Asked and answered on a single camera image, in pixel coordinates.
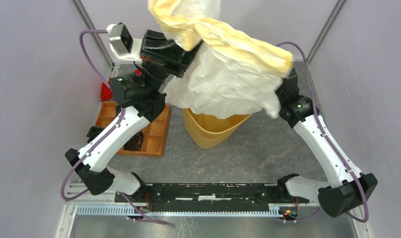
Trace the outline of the translucent white trash bag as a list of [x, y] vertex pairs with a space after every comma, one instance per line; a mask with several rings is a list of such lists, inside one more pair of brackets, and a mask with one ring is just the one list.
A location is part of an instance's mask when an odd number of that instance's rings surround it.
[[199, 47], [184, 76], [164, 88], [166, 103], [219, 119], [279, 116], [276, 90], [292, 69], [291, 52], [220, 21], [218, 0], [151, 0], [148, 10], [167, 39], [186, 51]]

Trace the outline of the yellow plastic trash bin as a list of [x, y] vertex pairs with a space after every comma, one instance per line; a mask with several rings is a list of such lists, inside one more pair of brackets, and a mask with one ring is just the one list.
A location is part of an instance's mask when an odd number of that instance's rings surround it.
[[219, 119], [212, 115], [195, 114], [183, 109], [183, 122], [191, 139], [202, 149], [210, 149], [228, 139], [251, 114]]

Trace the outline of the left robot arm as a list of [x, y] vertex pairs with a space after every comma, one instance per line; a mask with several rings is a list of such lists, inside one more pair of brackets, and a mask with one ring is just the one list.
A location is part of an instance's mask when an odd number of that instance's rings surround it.
[[69, 149], [65, 157], [71, 171], [86, 185], [87, 192], [99, 195], [112, 188], [140, 202], [145, 198], [146, 189], [137, 177], [110, 172], [107, 165], [131, 137], [162, 113], [166, 95], [159, 91], [161, 85], [170, 75], [184, 76], [201, 43], [188, 51], [174, 40], [166, 39], [163, 33], [152, 30], [142, 40], [136, 40], [123, 25], [114, 26], [107, 34], [113, 52], [141, 62], [139, 73], [112, 78], [110, 90], [120, 108], [117, 117], [86, 146]]

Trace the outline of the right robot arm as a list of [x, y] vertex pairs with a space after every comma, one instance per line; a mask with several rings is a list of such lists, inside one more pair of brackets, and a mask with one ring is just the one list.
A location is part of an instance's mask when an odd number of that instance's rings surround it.
[[362, 170], [345, 154], [328, 131], [318, 108], [299, 92], [298, 76], [292, 69], [276, 94], [280, 117], [306, 142], [327, 177], [327, 182], [290, 174], [278, 180], [277, 198], [290, 202], [302, 197], [320, 204], [330, 217], [338, 217], [366, 204], [378, 180]]

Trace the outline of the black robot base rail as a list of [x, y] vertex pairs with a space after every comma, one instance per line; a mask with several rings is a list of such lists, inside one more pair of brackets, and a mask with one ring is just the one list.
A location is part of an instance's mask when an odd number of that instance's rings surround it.
[[152, 212], [264, 212], [269, 204], [308, 203], [276, 183], [152, 183], [115, 202], [147, 203]]

